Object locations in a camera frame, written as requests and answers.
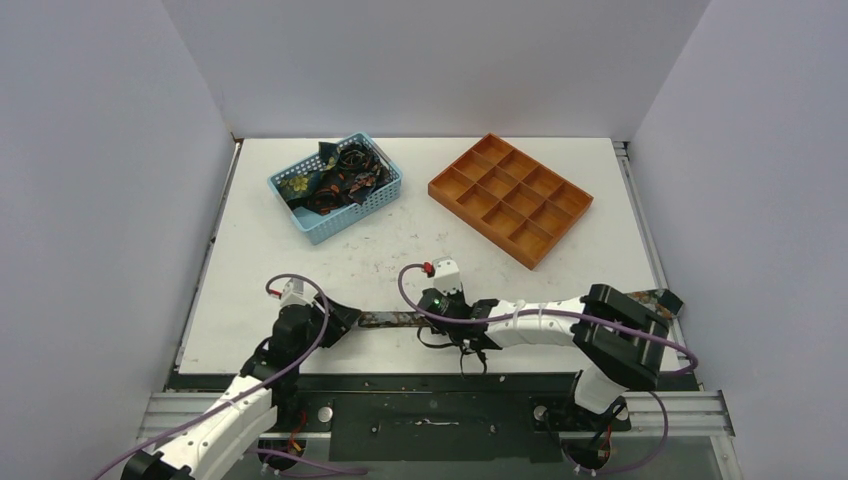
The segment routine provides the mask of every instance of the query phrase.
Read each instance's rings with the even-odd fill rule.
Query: screw
[[[321,407],[318,409],[318,420],[321,423],[327,423],[333,418],[333,409],[330,407]]]
[[[542,422],[545,420],[545,415],[547,415],[548,409],[545,408],[544,405],[539,405],[538,407],[533,409],[533,418]]]

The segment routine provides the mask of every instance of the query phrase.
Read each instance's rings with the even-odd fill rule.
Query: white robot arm
[[[656,389],[662,345],[557,314],[582,312],[654,336],[667,337],[667,319],[617,290],[607,285],[593,285],[588,295],[569,300],[526,303],[493,299],[468,305],[459,267],[453,259],[440,258],[425,264],[424,270],[433,278],[433,288],[424,291],[418,307],[430,314],[455,319],[447,323],[428,318],[433,333],[448,335],[463,351],[479,353],[515,345],[577,347],[593,365],[581,373],[573,400],[595,414],[606,412],[626,390]],[[528,311],[538,314],[528,315]],[[492,317],[503,319],[485,324],[463,324],[461,321]]]

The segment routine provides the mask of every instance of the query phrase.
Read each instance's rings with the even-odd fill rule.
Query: metal frame
[[[427,395],[432,392],[394,391],[397,395]],[[669,435],[684,437],[727,438],[733,426],[720,392],[658,392],[668,410]],[[156,393],[150,403],[139,430],[140,439],[152,438],[197,417],[220,397],[219,393]],[[620,437],[657,437],[662,434],[662,413],[657,402],[647,393],[627,392],[628,410],[632,430],[619,432]],[[309,432],[297,438],[329,438],[326,432]],[[563,438],[591,437],[592,433],[561,433]],[[269,432],[261,439],[288,438],[288,432]]]
[[[651,234],[651,229],[645,218],[645,212],[642,207],[642,200],[639,197],[639,191],[636,188],[636,181],[633,179],[633,173],[630,168],[630,157],[627,153],[627,145],[624,142],[613,142],[616,158],[618,159],[619,167],[621,168],[621,176],[624,179],[624,185],[627,187],[627,194],[630,196],[630,204],[633,206],[633,214],[636,216],[636,223],[639,226],[639,231],[642,234],[642,241],[645,244],[645,251],[648,254],[648,259],[651,263],[651,271],[654,274],[658,288],[668,288],[668,281],[665,277],[665,272],[662,268],[657,246],[654,243],[654,237]],[[680,328],[680,322],[672,322],[672,335],[674,340],[686,346],[686,341],[683,338],[683,331]],[[678,358],[681,363],[688,363],[685,357],[678,353]],[[713,452],[716,456],[716,464],[719,467],[721,476],[724,480],[742,480],[742,470],[739,467],[739,461],[736,458],[736,452],[733,449],[733,441],[731,435],[712,435],[710,441],[713,445]]]
[[[233,184],[233,176],[238,166],[241,149],[244,145],[244,140],[236,140],[233,148],[233,157],[230,159],[230,168],[227,170],[227,180],[224,182],[224,188],[221,191],[221,201],[218,203],[218,213],[215,216],[215,223],[212,225],[212,231],[209,233],[209,242],[206,245],[206,253],[203,256],[203,264],[200,267],[200,273],[197,275],[197,283],[194,286],[194,297],[191,299],[191,308],[189,308],[186,323],[183,327],[183,335],[180,337],[180,344],[177,347],[177,355],[174,358],[174,371],[179,370],[180,363],[183,361],[185,354],[185,346],[188,342],[188,335],[191,332],[191,324],[194,322],[194,312],[197,307],[197,300],[200,298],[200,289],[203,288],[203,279],[206,278],[206,269],[209,268],[209,260],[212,258],[212,250],[215,248],[215,239],[218,236],[218,227],[221,225],[221,217],[224,216],[224,207],[227,205],[227,197],[230,194],[230,186]]]

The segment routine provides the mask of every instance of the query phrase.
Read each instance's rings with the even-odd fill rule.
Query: red cable
[[[305,426],[306,426],[306,411],[301,410],[300,411],[300,425],[295,427],[292,430],[291,435],[289,435],[289,443],[288,443],[289,451],[294,449],[294,436],[297,435],[298,433],[300,433],[300,431],[303,430],[303,427],[305,427]]]

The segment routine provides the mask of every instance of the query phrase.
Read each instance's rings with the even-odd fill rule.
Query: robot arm
[[[331,347],[361,311],[329,300],[329,323],[320,346]],[[124,466],[121,480],[220,480],[266,430],[297,411],[299,368],[254,393],[235,400],[291,365],[315,341],[324,320],[318,302],[308,300],[302,281],[280,292],[280,312],[271,337],[257,347],[223,395],[207,412],[230,404],[183,432],[152,454],[138,452]]]
[[[448,335],[458,347],[478,354],[486,349],[501,350],[522,344],[577,347],[593,365],[578,378],[573,400],[577,406],[598,415],[607,412],[626,390],[656,389],[662,345],[557,315],[558,311],[583,312],[667,338],[667,319],[614,288],[596,284],[588,295],[547,303],[491,299],[468,305],[455,261],[438,259],[426,264],[425,272],[433,278],[433,288],[424,291],[419,308],[455,319],[505,317],[468,325],[428,319],[433,333]],[[538,311],[538,315],[518,316],[520,311]]]

